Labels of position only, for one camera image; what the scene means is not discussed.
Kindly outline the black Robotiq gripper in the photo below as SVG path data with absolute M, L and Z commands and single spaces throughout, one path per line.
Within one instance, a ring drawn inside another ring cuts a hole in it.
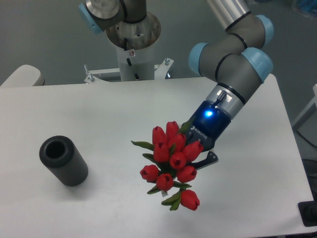
M 194 118 L 186 131 L 187 143 L 199 141 L 203 151 L 208 151 L 205 159 L 191 163 L 195 169 L 203 169 L 218 162 L 218 156 L 213 148 L 216 140 L 231 123 L 230 117 L 212 103 L 203 101 L 192 115 Z

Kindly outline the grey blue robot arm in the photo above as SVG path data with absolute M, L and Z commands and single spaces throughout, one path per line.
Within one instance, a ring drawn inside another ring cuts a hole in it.
M 216 82 L 185 130 L 188 141 L 201 141 L 208 153 L 193 164 L 196 169 L 218 161 L 216 140 L 273 69 L 262 51 L 273 38 L 272 22 L 252 14 L 242 0 L 211 0 L 209 5 L 227 35 L 216 45 L 196 44 L 189 54 L 191 70 Z M 94 33 L 106 32 L 116 47 L 122 81 L 165 78 L 167 71 L 155 69 L 153 54 L 161 25 L 144 0 L 87 0 L 79 12 Z

